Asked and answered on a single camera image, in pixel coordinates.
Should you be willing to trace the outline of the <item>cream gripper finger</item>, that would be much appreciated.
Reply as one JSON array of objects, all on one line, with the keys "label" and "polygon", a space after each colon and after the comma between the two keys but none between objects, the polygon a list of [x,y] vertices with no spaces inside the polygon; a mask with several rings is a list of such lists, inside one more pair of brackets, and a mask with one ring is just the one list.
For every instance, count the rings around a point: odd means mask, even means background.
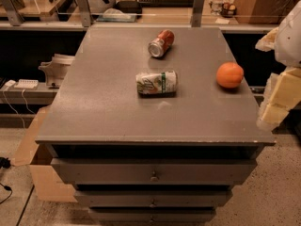
[{"label": "cream gripper finger", "polygon": [[287,67],[281,74],[272,73],[263,93],[257,126],[272,131],[301,102],[301,69]]},{"label": "cream gripper finger", "polygon": [[275,49],[275,41],[278,28],[274,28],[264,35],[255,45],[255,48],[260,51],[269,52]]}]

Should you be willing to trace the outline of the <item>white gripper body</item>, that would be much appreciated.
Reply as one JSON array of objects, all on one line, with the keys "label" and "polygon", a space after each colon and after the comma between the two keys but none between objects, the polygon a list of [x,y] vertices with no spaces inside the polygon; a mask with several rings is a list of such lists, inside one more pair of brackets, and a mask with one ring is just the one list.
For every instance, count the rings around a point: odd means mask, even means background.
[{"label": "white gripper body", "polygon": [[275,59],[288,67],[301,66],[301,1],[294,6],[278,27]]}]

